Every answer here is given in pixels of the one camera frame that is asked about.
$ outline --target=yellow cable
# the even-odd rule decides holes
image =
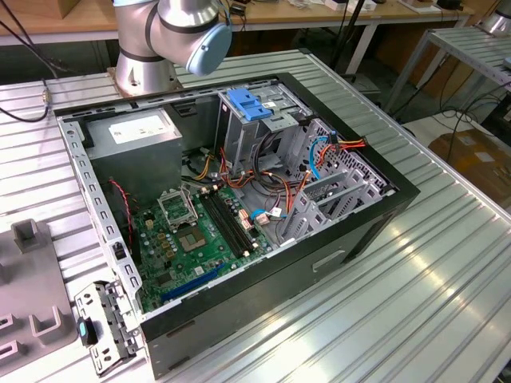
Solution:
[[[206,164],[204,165],[204,170],[202,171],[202,173],[200,173],[197,177],[195,177],[195,180],[202,180],[207,174],[208,174],[208,169],[209,169],[209,159],[211,157],[208,156],[208,158],[206,159]]]

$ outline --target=ram slot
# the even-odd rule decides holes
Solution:
[[[200,199],[232,253],[237,258],[245,256],[247,251],[252,249],[252,243],[248,240],[227,206],[224,205],[224,201],[216,194],[205,195]]]

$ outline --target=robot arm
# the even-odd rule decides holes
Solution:
[[[121,54],[117,85],[130,95],[169,91],[174,62],[210,74],[231,45],[216,0],[113,0]]]
[[[495,11],[479,27],[495,37],[507,37],[511,33],[511,0],[501,0]]]

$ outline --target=aluminum extrusion table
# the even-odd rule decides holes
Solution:
[[[354,262],[161,381],[492,381],[511,355],[511,217],[315,57],[226,60],[185,86],[288,71],[405,174],[421,194]],[[119,98],[105,74],[49,81],[56,106]],[[41,83],[0,88],[2,107],[41,111]],[[0,229],[51,228],[69,296],[112,278],[52,116],[0,116]],[[108,381],[150,381],[142,352]],[[95,381],[77,340],[2,382]]]
[[[511,82],[511,71],[503,66],[505,58],[511,57],[511,37],[495,38],[475,26],[467,28],[447,28],[443,30],[427,30],[415,51],[396,80],[384,110],[389,112],[398,98],[402,87],[410,77],[416,64],[422,58],[429,44],[438,46],[442,52],[436,56],[432,65],[427,69],[418,86],[427,81],[446,54],[456,57],[480,73],[479,78],[472,86],[469,94],[476,94],[485,78],[489,78],[498,85]]]

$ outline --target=blue cable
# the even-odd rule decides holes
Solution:
[[[316,165],[314,165],[314,148],[321,141],[328,141],[328,137],[321,136],[316,138],[312,143],[311,151],[309,152],[309,165],[311,166],[312,174],[314,174],[314,177],[316,177],[317,180],[319,180],[321,176],[318,173],[318,169],[316,169]]]
[[[264,214],[264,213],[266,213],[266,211],[265,211],[265,210],[263,210],[263,209],[254,210],[254,211],[252,212],[252,214],[250,214],[250,219],[253,221],[253,220],[254,220],[254,218],[255,218],[257,215],[261,215],[261,214]]]

